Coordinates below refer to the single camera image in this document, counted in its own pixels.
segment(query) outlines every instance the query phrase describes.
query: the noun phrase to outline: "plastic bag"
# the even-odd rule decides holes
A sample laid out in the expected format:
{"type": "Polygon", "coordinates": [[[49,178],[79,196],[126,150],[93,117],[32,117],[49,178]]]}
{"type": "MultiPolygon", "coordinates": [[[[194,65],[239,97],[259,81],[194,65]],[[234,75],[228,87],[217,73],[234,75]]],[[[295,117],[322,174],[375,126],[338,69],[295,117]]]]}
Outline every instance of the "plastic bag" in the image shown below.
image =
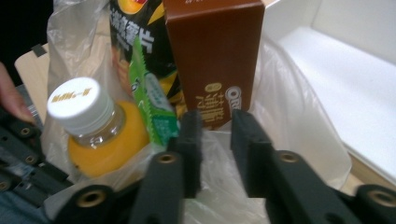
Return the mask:
{"type": "MultiPolygon", "coordinates": [[[[107,0],[61,1],[49,19],[49,92],[72,77],[94,77],[115,99],[125,99],[111,67],[107,0]]],[[[250,112],[276,149],[300,153],[331,187],[340,188],[351,162],[318,98],[292,60],[262,35],[250,112]]],[[[202,190],[185,202],[185,223],[267,223],[262,200],[243,190],[230,150],[230,129],[204,131],[202,190]]],[[[92,183],[122,189],[144,176],[149,158],[163,150],[145,147],[118,171],[96,179],[77,172],[67,156],[67,134],[50,117],[43,133],[47,159],[70,174],[75,186],[45,202],[49,217],[77,189],[92,183]]]]}

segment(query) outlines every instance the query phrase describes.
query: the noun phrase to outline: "brown juice box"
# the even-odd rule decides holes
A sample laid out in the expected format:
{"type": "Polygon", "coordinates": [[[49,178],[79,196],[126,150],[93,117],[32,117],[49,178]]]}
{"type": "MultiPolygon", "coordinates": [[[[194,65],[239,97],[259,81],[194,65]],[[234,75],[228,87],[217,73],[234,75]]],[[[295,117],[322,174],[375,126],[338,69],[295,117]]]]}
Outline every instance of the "brown juice box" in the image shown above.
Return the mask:
{"type": "Polygon", "coordinates": [[[250,107],[264,4],[260,0],[163,0],[187,108],[217,129],[250,107]]]}

